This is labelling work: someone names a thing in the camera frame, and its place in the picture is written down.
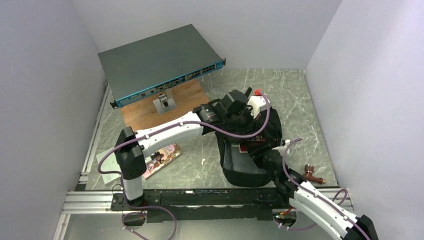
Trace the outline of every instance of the gray wall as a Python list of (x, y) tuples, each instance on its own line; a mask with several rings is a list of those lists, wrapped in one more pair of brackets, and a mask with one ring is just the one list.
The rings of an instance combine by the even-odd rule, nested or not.
[(193, 24), (230, 68), (305, 69), (341, 0), (72, 0), (100, 52)]
[(424, 2), (344, 0), (306, 69), (340, 185), (384, 240), (423, 239)]
[(96, 53), (71, 1), (0, 2), (0, 239), (52, 239), (102, 99)]

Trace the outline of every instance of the copper elbow valve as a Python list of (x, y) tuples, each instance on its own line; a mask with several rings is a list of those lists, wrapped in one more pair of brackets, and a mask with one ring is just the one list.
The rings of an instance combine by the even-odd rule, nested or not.
[(306, 164), (304, 176), (308, 181), (319, 183), (319, 184), (325, 184), (326, 183), (326, 180), (324, 178), (312, 176), (313, 173), (314, 173), (314, 166), (311, 165), (311, 164)]

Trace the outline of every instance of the gray marble surface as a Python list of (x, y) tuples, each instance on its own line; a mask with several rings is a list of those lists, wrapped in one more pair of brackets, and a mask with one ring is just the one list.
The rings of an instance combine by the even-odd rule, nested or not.
[[(268, 96), (272, 107), (278, 111), (283, 138), (303, 138), (303, 141), (291, 149), (287, 158), (288, 166), (303, 173), (305, 164), (313, 164), (314, 176), (326, 180), (326, 184), (314, 185), (338, 186), (302, 70), (223, 68), (204, 75), (197, 81), (210, 100), (222, 98), (233, 89), (242, 92), (248, 87), (261, 89)], [(104, 114), (106, 117), (95, 155), (113, 147), (125, 127), (119, 110), (108, 106)], [(213, 133), (177, 144), (183, 155), (147, 180), (144, 179), (144, 189), (239, 188), (230, 184), (222, 173), (217, 140)], [(112, 189), (118, 180), (104, 184), (97, 172), (97, 166), (97, 161), (94, 160), (86, 190)], [(270, 182), (265, 187), (273, 186)]]

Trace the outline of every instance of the blue front panel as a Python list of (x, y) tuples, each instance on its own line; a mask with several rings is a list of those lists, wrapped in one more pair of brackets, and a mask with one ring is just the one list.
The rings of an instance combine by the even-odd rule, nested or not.
[(135, 92), (129, 96), (123, 97), (121, 99), (115, 100), (116, 104), (119, 108), (122, 108), (128, 104), (132, 104), (134, 102), (137, 102), (141, 99), (147, 98), (149, 96), (155, 95), (159, 92), (162, 92), (166, 89), (172, 88), (174, 86), (183, 84), (187, 81), (190, 81), (192, 79), (196, 79), (202, 75), (209, 74), (213, 71), (216, 71), (218, 69), (221, 69), (224, 66), (223, 60), (216, 62), (214, 64), (202, 67), (200, 69), (197, 69), (192, 72), (188, 72), (184, 75), (178, 76), (176, 78), (170, 79), (166, 82), (157, 84), (155, 86), (152, 86), (150, 88)]

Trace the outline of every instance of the black metal top panel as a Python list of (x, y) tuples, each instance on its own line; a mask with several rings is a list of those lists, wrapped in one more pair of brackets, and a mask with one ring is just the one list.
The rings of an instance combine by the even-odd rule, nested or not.
[(221, 60), (192, 25), (98, 54), (115, 100)]

